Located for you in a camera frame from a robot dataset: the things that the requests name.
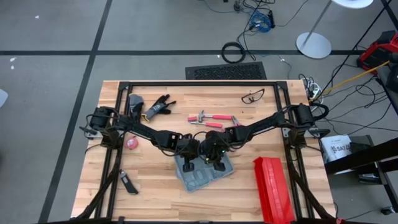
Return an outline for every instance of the yellow cable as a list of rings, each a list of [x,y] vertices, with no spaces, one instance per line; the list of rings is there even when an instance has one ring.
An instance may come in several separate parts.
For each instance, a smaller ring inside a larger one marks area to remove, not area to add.
[[[336,86],[334,86],[334,87],[332,87],[332,88],[329,88],[329,89],[325,90],[325,91],[322,93],[322,95],[324,95],[324,94],[329,94],[329,93],[330,93],[332,90],[334,90],[335,88],[338,88],[338,87],[344,85],[345,83],[351,82],[351,81],[353,81],[353,80],[355,80],[355,79],[357,79],[357,78],[359,78],[359,77],[362,77],[362,76],[364,76],[364,75],[366,75],[366,74],[368,74],[368,73],[371,73],[371,72],[375,71],[376,69],[378,69],[378,68],[380,68],[380,67],[383,67],[383,66],[387,65],[388,63],[390,63],[390,61],[386,61],[386,62],[382,63],[381,65],[379,65],[379,66],[377,66],[377,67],[374,67],[374,68],[372,68],[372,69],[369,69],[368,71],[365,71],[365,72],[363,72],[363,73],[361,73],[361,74],[359,74],[359,75],[357,75],[357,76],[355,76],[355,77],[353,77],[353,78],[349,78],[349,79],[347,79],[347,80],[345,80],[345,81],[343,81],[343,82],[337,84]]]

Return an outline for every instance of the work glove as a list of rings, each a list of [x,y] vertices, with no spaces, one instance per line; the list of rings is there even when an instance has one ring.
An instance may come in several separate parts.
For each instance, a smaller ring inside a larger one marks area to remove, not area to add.
[[[141,117],[142,106],[144,100],[142,96],[130,94],[129,95],[129,116],[139,122]]]
[[[166,108],[171,104],[175,104],[176,101],[173,101],[171,103],[166,103],[166,100],[169,97],[170,97],[169,94],[159,97],[159,99],[157,99],[157,101],[152,105],[151,108],[149,108],[149,110],[141,114],[142,118],[144,118],[145,121],[149,122],[150,119],[158,113],[170,114],[171,111]]]

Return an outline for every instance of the red container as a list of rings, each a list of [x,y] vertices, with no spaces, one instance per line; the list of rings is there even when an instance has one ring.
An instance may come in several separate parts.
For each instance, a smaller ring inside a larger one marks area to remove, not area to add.
[[[258,157],[254,163],[264,222],[290,223],[294,214],[280,159]]]

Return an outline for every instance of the white stand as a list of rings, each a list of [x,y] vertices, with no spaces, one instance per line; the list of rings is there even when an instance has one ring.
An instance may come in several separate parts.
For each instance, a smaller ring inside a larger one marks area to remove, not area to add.
[[[8,94],[4,90],[0,89],[0,108],[6,102],[7,98]]]
[[[328,4],[323,9],[321,15],[317,19],[311,31],[300,34],[296,40],[296,46],[298,50],[301,51],[301,53],[303,53],[307,57],[320,59],[330,55],[331,52],[330,41],[326,39],[326,37],[313,32],[315,28],[317,28],[317,25],[321,21],[326,10],[328,10],[330,4],[331,0],[328,1]]]
[[[321,15],[312,27],[310,32],[300,34],[296,40],[296,46],[301,53],[310,58],[324,58],[330,55],[331,44],[328,39],[324,36],[314,33],[313,31],[321,21],[326,10],[328,10],[331,2],[335,2],[339,6],[343,6],[349,9],[362,9],[372,4],[373,0],[329,0],[326,7],[323,9]]]

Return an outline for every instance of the wooden tabletop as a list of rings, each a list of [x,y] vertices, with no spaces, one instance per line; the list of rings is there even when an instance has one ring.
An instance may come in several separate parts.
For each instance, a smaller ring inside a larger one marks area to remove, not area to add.
[[[287,83],[292,104],[307,103],[302,81],[288,80]],[[118,85],[118,81],[103,83],[98,106],[114,107]],[[152,106],[160,95],[170,94],[169,100],[177,101],[177,104],[170,106],[172,114],[158,114],[147,125],[157,130],[165,129],[186,134],[211,130],[211,128],[187,122],[189,116],[196,116],[201,110],[205,110],[207,114],[235,115],[243,125],[270,116],[276,112],[272,87],[265,86],[262,99],[250,105],[243,104],[240,99],[249,91],[257,91],[261,88],[263,87],[135,86],[132,92],[144,98],[144,110]],[[123,96],[121,111],[123,111],[125,98]],[[232,125],[230,121],[216,120],[216,122],[224,123],[226,127]],[[203,135],[199,135],[198,138],[202,140]],[[177,179],[173,157],[164,156],[145,139],[138,140],[138,148],[123,149],[121,168],[128,173],[139,194],[129,195],[119,179],[114,220],[117,220],[119,216],[124,216],[127,220],[263,221],[253,163],[253,160],[259,156],[281,159],[287,185],[290,188],[280,129],[261,134],[242,149],[229,152],[235,172],[192,193],[185,191],[182,181]],[[98,143],[100,143],[99,139],[90,141],[88,146]],[[307,139],[307,144],[319,148],[315,139]],[[80,214],[97,193],[105,152],[106,149],[103,147],[94,147],[86,153],[72,217]],[[334,215],[335,208],[322,155],[310,148],[302,149],[302,154],[310,190],[326,210]],[[304,199],[300,190],[299,192],[302,211],[305,215],[307,213]],[[105,195],[103,216],[105,216],[108,197],[109,189]]]

